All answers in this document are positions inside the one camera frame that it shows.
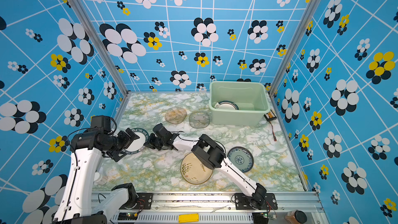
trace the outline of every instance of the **metal corner post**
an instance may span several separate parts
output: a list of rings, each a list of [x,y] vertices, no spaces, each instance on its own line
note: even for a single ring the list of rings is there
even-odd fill
[[[305,33],[307,25],[311,21],[311,18],[314,15],[315,10],[317,9],[320,1],[321,0],[311,0],[308,3],[308,5],[301,17],[301,20],[298,24],[296,32],[294,33],[292,40],[288,46],[287,53],[286,53],[285,57],[283,58],[281,65],[278,68],[278,71],[276,73],[274,80],[272,81],[272,86],[271,86],[271,91],[270,91],[271,95],[274,94],[279,83],[282,81],[282,78],[285,74],[285,68],[287,67],[287,65],[289,64],[291,59],[294,57],[295,51],[299,47],[299,44],[300,44],[301,39]]]
[[[119,73],[115,71],[115,65],[112,62],[111,57],[108,54],[108,51],[105,49],[104,45],[100,37],[97,35],[97,31],[92,24],[87,11],[83,8],[82,3],[80,0],[68,0],[74,13],[76,14],[77,18],[80,20],[81,24],[83,25],[87,35],[90,37],[94,47],[97,49],[98,56],[102,59],[106,69],[112,75],[112,78],[115,80],[116,85],[119,87],[120,92],[123,93],[124,97],[126,98],[128,90],[126,85],[124,84],[122,78],[120,77]]]

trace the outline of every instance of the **yellow label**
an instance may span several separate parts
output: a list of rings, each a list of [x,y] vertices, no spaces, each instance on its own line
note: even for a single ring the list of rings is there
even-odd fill
[[[178,216],[178,223],[199,221],[199,214],[181,214]]]

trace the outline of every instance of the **white bottle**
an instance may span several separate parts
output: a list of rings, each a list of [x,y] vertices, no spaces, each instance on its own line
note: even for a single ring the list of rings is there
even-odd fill
[[[108,177],[100,174],[99,172],[95,172],[94,174],[94,182],[99,185],[104,185],[108,181]]]

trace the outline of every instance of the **black lid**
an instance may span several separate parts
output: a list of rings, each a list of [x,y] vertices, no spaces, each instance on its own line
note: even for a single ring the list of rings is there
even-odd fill
[[[303,211],[297,210],[295,212],[295,218],[300,223],[305,223],[307,221],[307,216]]]

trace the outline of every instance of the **black mounting plate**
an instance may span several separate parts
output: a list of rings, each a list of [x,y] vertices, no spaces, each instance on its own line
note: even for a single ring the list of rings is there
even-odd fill
[[[235,195],[235,207],[236,210],[247,210],[247,209],[254,209],[250,206],[250,197],[245,196],[243,193],[236,193]],[[273,193],[266,193],[265,196],[266,201],[269,203],[272,209],[277,210],[278,204],[275,199],[275,195]],[[268,206],[265,204],[261,210],[267,210]]]
[[[150,209],[152,206],[152,198],[153,198],[153,193],[137,193],[138,195],[138,200],[144,200],[144,209]],[[140,205],[139,202],[132,208],[132,209],[125,209],[125,208],[120,208],[121,210],[124,211],[132,211],[132,210],[138,210],[139,208],[142,208],[142,205]]]

